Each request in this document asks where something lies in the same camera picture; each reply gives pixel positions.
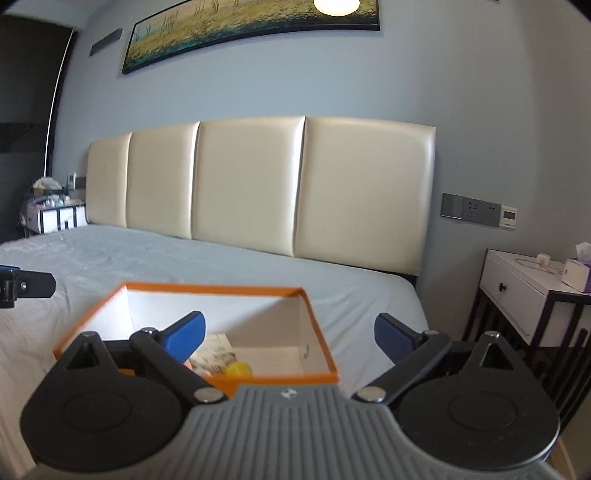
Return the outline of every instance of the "cream leather headboard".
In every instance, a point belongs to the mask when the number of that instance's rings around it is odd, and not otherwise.
[[[418,275],[435,128],[260,117],[93,142],[93,223]]]

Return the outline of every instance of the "gray gripper base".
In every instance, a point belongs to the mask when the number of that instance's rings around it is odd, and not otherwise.
[[[107,473],[40,465],[27,480],[560,480],[545,463],[501,473],[443,463],[408,440],[387,407],[344,398],[336,385],[246,386],[195,407],[156,455]]]

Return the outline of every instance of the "nightstand drawer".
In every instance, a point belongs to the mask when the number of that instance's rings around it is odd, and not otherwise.
[[[488,255],[480,287],[529,343],[546,296]]]

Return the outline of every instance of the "round black disc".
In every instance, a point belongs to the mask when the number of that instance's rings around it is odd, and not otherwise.
[[[404,433],[434,457],[476,471],[503,471],[542,458],[558,435],[556,408],[535,381],[481,368],[423,383],[398,410]]]
[[[79,372],[78,382],[42,384],[23,410],[22,436],[37,462],[69,472],[116,470],[158,452],[179,430],[180,403],[162,385],[117,373],[96,382]]]

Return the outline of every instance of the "nightstand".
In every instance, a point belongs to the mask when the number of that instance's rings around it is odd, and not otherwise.
[[[591,295],[562,283],[562,270],[558,262],[545,269],[533,257],[488,250],[463,340],[486,330],[506,337],[555,402],[564,428],[591,390]]]
[[[86,205],[84,203],[66,204],[59,207],[28,205],[26,221],[27,236],[30,236],[32,232],[44,235],[78,228],[87,225]]]

